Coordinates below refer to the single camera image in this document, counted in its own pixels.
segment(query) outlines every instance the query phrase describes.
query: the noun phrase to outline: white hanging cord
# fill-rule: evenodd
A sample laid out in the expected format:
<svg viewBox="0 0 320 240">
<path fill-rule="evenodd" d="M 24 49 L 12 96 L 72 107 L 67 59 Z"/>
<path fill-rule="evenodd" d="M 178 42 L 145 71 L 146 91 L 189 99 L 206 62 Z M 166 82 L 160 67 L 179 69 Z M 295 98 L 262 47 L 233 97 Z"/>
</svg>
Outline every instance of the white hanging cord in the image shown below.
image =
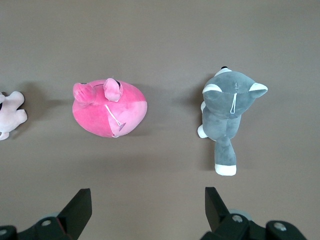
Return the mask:
<svg viewBox="0 0 320 240">
<path fill-rule="evenodd" d="M 231 114 L 235 114 L 235 112 L 236 112 L 236 100 L 237 100 L 237 93 L 235 93 L 233 95 L 232 106 L 231 106 L 231 109 L 230 109 L 230 113 Z"/>
<path fill-rule="evenodd" d="M 117 123 L 118 126 L 120 127 L 121 123 L 116 119 L 115 115 L 112 114 L 112 112 L 110 111 L 108 105 L 105 104 L 104 106 L 105 106 L 105 108 L 108 110 L 108 112 L 110 113 L 111 117 L 116 121 L 116 123 Z"/>
</svg>

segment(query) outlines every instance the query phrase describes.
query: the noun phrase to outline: pink tail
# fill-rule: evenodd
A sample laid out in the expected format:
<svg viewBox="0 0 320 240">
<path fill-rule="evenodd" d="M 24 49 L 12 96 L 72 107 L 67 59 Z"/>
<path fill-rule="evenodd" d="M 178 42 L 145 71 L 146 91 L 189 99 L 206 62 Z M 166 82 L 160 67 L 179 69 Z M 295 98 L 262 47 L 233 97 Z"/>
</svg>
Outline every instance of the pink tail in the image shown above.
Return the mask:
<svg viewBox="0 0 320 240">
<path fill-rule="evenodd" d="M 7 139 L 9 137 L 9 133 L 8 132 L 3 132 L 3 133 L 1 133 L 1 135 L 0 135 L 0 141 L 1 140 L 5 140 L 5 139 Z"/>
</svg>

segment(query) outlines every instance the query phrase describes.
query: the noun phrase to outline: metal screw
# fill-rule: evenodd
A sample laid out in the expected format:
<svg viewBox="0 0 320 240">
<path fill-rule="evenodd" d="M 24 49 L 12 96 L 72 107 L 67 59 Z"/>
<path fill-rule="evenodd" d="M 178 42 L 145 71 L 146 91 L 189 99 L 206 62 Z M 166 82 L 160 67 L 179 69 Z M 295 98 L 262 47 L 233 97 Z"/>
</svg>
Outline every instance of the metal screw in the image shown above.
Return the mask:
<svg viewBox="0 0 320 240">
<path fill-rule="evenodd" d="M 237 222 L 237 223 L 242 223 L 242 217 L 240 217 L 239 215 L 233 215 L 232 216 L 233 221 Z"/>
<path fill-rule="evenodd" d="M 281 222 L 275 222 L 275 223 L 273 224 L 273 226 L 274 226 L 276 229 L 280 230 L 280 231 L 286 231 L 286 230 L 287 230 L 286 226 L 283 225 Z"/>
<path fill-rule="evenodd" d="M 0 230 L 0 236 L 5 235 L 8 231 L 6 229 Z"/>
<path fill-rule="evenodd" d="M 50 220 L 45 220 L 43 223 L 41 223 L 41 226 L 45 227 L 51 224 Z"/>
</svg>

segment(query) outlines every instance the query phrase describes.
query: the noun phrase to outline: plush toy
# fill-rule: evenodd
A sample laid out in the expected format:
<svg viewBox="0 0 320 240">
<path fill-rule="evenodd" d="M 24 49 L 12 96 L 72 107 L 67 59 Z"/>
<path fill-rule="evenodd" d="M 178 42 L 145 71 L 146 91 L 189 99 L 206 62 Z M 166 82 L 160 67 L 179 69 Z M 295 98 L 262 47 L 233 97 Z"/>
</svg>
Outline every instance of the plush toy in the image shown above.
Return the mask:
<svg viewBox="0 0 320 240">
<path fill-rule="evenodd" d="M 268 91 L 265 85 L 248 76 L 222 67 L 204 86 L 201 104 L 202 125 L 200 138 L 216 141 L 214 146 L 215 171 L 222 176 L 236 174 L 236 154 L 231 145 L 239 128 L 241 115 L 256 98 Z"/>
<path fill-rule="evenodd" d="M 78 124 L 101 137 L 130 133 L 147 113 L 147 101 L 135 86 L 113 78 L 73 86 L 72 112 Z"/>
<path fill-rule="evenodd" d="M 9 133 L 27 121 L 26 111 L 17 110 L 25 101 L 21 92 L 14 91 L 10 96 L 0 92 L 0 140 L 9 137 Z"/>
</svg>

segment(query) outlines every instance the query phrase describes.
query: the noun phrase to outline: gray plush toy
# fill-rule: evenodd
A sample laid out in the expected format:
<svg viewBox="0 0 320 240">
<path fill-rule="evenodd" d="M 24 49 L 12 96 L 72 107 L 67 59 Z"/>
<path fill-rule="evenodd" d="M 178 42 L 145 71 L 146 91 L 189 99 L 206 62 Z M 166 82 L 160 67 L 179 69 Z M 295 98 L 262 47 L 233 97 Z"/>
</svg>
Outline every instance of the gray plush toy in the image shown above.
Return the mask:
<svg viewBox="0 0 320 240">
<path fill-rule="evenodd" d="M 204 86 L 201 104 L 202 125 L 200 138 L 216 141 L 214 147 L 215 171 L 223 176 L 236 174 L 236 154 L 231 145 L 240 125 L 241 115 L 256 98 L 268 91 L 265 85 L 248 76 L 222 67 Z"/>
</svg>

